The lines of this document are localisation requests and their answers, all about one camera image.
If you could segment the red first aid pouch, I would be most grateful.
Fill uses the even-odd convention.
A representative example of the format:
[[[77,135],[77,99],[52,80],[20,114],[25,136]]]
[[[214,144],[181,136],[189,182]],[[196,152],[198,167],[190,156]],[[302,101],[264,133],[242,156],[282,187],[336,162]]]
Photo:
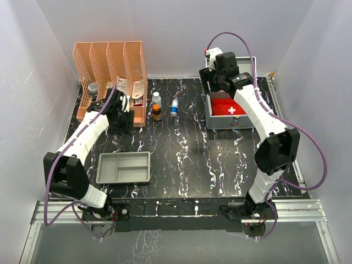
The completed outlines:
[[[211,100],[213,116],[242,116],[246,112],[232,98],[214,98]]]

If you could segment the grey metal medicine case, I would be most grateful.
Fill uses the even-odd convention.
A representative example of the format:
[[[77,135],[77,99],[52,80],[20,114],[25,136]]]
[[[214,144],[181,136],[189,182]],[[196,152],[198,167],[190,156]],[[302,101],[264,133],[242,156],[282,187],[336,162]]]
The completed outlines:
[[[206,95],[205,115],[208,130],[252,129],[254,127],[241,106],[223,91]]]

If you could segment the brown syrup bottle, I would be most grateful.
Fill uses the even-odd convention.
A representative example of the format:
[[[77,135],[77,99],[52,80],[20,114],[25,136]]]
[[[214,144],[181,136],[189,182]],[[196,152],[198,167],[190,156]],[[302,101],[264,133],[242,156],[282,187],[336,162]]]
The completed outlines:
[[[154,121],[159,122],[162,118],[161,108],[158,104],[152,106],[152,116]]]

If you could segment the white pill bottle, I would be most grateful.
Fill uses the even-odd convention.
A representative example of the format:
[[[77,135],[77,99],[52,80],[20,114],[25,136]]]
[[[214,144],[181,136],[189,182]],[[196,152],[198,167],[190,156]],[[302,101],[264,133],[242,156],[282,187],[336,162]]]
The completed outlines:
[[[152,95],[152,103],[153,105],[158,105],[159,108],[162,107],[162,103],[161,103],[161,96],[159,92],[154,92]]]

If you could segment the grey plastic divided tray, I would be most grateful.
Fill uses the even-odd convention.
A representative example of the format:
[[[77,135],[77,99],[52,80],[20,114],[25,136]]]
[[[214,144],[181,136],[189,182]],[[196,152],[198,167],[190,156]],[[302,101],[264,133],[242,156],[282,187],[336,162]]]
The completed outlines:
[[[147,183],[150,181],[150,170],[150,152],[102,153],[98,160],[96,183]]]

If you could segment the small blue label bottle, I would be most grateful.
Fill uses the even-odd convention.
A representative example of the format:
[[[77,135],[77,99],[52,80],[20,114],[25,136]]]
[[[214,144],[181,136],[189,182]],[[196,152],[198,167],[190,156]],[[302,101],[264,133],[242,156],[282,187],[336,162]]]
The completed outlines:
[[[176,117],[178,115],[178,106],[179,106],[179,101],[177,99],[174,99],[171,104],[170,108],[170,115],[172,117]]]

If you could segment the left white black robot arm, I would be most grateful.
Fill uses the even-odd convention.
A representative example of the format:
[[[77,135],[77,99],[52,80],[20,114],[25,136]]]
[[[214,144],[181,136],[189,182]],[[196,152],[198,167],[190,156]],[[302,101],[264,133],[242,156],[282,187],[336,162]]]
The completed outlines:
[[[84,164],[104,131],[127,134],[133,124],[130,97],[116,87],[109,88],[104,99],[91,102],[74,134],[56,152],[48,152],[43,158],[45,202],[50,194],[60,195],[80,203],[79,208],[86,213],[109,219],[114,207],[107,193],[90,183]]]

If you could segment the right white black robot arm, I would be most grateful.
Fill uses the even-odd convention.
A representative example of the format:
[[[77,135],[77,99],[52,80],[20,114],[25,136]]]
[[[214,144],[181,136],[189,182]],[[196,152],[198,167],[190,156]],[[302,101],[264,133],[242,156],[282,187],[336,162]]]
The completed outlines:
[[[296,159],[300,133],[272,116],[273,111],[259,94],[256,77],[240,72],[233,52],[212,48],[205,50],[205,57],[206,66],[199,71],[204,92],[227,93],[244,110],[261,140],[255,152],[256,176],[244,203],[221,210],[236,218],[258,218],[273,206],[272,190]]]

